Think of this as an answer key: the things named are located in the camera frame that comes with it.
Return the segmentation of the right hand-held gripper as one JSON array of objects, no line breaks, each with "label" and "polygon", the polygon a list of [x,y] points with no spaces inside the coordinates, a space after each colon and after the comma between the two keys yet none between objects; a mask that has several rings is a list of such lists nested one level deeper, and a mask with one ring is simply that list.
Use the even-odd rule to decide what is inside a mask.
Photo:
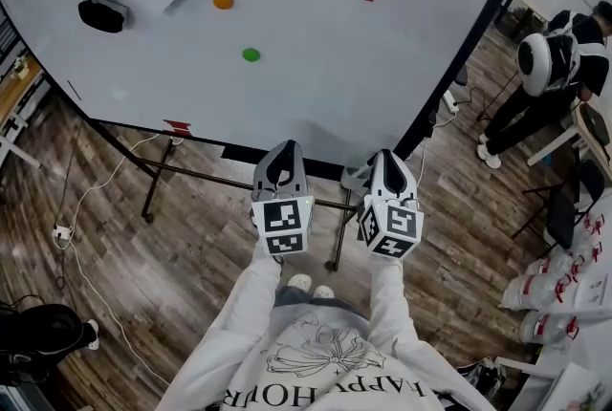
[{"label": "right hand-held gripper", "polygon": [[392,151],[379,151],[372,161],[359,217],[361,239],[368,251],[405,259],[421,242],[423,222],[415,177]]}]

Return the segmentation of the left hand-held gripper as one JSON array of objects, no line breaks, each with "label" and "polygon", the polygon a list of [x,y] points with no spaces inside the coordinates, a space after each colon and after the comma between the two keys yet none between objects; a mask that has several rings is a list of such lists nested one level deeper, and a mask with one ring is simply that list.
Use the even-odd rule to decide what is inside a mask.
[{"label": "left hand-held gripper", "polygon": [[251,198],[251,220],[266,255],[307,250],[315,198],[296,141],[280,143],[256,165]]}]

